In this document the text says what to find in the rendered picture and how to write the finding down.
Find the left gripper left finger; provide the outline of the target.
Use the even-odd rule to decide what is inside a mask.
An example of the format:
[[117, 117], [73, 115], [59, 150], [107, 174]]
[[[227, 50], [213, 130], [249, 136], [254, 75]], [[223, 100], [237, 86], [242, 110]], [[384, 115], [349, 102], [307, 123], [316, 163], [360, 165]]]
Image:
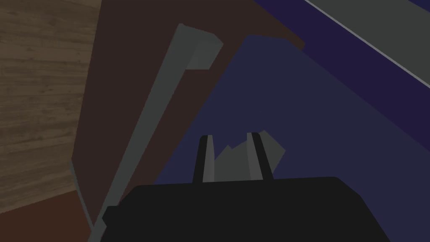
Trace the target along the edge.
[[215, 152], [212, 135], [203, 135], [199, 139], [194, 167], [192, 183], [204, 182], [215, 182]]

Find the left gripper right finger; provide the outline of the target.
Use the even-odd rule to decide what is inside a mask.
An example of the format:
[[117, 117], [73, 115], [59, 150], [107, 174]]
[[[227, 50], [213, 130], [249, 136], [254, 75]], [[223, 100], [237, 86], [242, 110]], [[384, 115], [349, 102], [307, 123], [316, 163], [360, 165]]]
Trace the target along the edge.
[[273, 180], [273, 172], [268, 161], [261, 135], [256, 132], [246, 134], [246, 153], [251, 180]]

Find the navy cupboard door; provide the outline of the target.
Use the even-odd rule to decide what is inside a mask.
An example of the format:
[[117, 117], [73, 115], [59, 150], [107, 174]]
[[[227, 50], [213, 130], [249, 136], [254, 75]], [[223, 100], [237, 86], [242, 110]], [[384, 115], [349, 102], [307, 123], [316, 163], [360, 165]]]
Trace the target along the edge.
[[219, 155], [261, 131], [275, 178], [338, 177], [391, 242], [430, 242], [430, 151], [285, 39], [244, 39], [156, 184], [192, 181], [202, 135]]

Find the brown cupboard door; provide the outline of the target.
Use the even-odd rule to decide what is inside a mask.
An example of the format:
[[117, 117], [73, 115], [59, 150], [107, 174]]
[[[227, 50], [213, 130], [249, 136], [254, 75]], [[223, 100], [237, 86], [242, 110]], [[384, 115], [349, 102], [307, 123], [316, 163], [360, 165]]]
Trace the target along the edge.
[[305, 46], [254, 0], [102, 0], [71, 158], [91, 231], [179, 24], [223, 46], [208, 70], [185, 70], [122, 198], [156, 181], [247, 35]]

